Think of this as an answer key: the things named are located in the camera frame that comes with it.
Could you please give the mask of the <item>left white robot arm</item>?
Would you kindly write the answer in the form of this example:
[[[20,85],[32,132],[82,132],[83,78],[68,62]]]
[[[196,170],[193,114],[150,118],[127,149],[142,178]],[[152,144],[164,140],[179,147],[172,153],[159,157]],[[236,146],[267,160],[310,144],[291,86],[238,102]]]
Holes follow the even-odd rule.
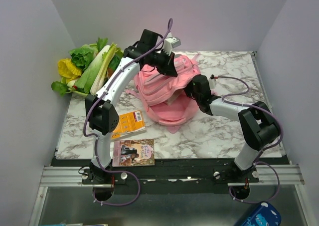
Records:
[[[115,109],[128,83],[145,66],[153,66],[164,76],[176,77],[173,49],[180,46],[178,37],[171,31],[164,36],[144,29],[139,41],[124,50],[123,58],[110,79],[95,94],[85,98],[86,119],[84,127],[90,127],[95,138],[92,164],[97,167],[93,177],[98,183],[106,183],[111,176],[107,169],[111,162],[111,136],[119,123]]]

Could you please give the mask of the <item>pink illustrated storybook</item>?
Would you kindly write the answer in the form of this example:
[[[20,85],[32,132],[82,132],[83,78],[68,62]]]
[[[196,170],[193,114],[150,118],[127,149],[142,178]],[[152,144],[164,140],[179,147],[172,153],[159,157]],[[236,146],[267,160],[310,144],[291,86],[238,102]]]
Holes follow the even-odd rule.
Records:
[[[153,166],[154,140],[119,140],[114,142],[113,167]]]

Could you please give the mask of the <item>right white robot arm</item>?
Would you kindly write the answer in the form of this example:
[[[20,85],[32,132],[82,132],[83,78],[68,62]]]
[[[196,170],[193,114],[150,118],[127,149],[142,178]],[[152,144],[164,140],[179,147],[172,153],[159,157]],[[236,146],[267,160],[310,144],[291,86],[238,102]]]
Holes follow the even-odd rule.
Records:
[[[184,90],[188,97],[196,101],[201,112],[240,123],[245,144],[229,170],[230,178],[240,182],[247,177],[247,170],[265,150],[280,144],[283,127],[262,101],[254,104],[237,103],[228,101],[227,96],[213,94],[211,85],[218,78],[214,75],[210,78],[196,75]]]

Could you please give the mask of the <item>78-storey treehouse book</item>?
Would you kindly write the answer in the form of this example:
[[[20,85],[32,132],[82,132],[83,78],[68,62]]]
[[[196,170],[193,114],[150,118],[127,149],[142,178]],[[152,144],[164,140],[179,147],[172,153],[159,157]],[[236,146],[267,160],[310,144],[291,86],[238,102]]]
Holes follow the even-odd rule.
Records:
[[[165,101],[165,104],[168,105],[168,106],[179,105],[183,94],[184,94],[184,90],[183,89],[179,89],[179,90],[175,91],[172,94],[172,96],[168,100]]]

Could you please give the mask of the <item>blue shark pencil case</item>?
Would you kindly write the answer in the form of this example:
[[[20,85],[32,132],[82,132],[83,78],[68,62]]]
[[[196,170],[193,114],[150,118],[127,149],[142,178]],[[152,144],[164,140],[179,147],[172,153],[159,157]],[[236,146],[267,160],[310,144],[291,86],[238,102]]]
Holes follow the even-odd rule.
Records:
[[[282,217],[272,204],[260,202],[251,206],[235,226],[279,226],[281,222]]]

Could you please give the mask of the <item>orange paperback book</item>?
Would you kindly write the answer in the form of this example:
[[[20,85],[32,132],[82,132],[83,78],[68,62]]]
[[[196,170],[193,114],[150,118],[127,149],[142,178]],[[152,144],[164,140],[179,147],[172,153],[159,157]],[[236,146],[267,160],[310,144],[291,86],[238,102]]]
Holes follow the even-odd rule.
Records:
[[[141,110],[125,113],[119,116],[118,125],[113,131],[111,139],[117,140],[145,130],[146,126]]]

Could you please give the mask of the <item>black mounting base rail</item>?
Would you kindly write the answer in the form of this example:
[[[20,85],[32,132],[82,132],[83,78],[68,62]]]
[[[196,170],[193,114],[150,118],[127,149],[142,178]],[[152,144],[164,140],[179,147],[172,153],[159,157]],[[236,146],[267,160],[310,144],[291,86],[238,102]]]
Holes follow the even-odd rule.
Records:
[[[255,167],[240,172],[232,159],[156,159],[153,166],[112,167],[105,171],[90,160],[53,159],[53,167],[74,168],[78,186],[98,194],[149,195],[225,194],[230,185],[248,187],[259,182]]]

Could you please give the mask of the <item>pink school backpack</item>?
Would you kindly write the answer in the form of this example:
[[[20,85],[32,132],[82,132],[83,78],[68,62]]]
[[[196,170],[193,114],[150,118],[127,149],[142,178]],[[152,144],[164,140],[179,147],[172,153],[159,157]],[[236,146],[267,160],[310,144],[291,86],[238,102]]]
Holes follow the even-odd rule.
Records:
[[[145,65],[144,70],[134,77],[136,91],[126,90],[126,93],[140,99],[150,119],[166,126],[172,134],[199,111],[196,101],[187,97],[185,92],[179,105],[165,104],[175,91],[184,90],[191,79],[201,73],[197,62],[199,56],[199,53],[193,58],[176,55],[174,65],[178,73],[177,77],[161,75],[155,70],[151,71],[151,66]]]

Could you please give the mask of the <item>green lettuce toy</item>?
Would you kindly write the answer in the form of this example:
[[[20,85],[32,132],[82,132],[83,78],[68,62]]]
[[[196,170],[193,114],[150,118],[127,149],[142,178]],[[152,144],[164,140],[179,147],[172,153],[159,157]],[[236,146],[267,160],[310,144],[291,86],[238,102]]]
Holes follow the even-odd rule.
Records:
[[[85,44],[79,48],[70,50],[71,62],[74,63],[77,68],[83,71],[86,70],[99,51],[106,46],[107,42],[107,38],[98,38],[93,44]]]

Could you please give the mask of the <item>aluminium frame rail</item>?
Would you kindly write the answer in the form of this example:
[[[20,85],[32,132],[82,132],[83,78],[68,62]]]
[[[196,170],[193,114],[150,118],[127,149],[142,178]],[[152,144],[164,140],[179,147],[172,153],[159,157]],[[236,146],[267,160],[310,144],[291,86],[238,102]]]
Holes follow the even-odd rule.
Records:
[[[80,187],[79,167],[45,167],[40,179],[41,187]]]

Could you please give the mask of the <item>yellow flower toy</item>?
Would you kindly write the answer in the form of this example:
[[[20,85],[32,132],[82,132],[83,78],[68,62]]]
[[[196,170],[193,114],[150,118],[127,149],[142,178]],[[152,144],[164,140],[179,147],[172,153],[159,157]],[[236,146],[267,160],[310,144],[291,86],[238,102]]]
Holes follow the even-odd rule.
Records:
[[[82,75],[81,69],[77,68],[69,58],[59,60],[57,67],[59,75],[67,79],[75,79]]]

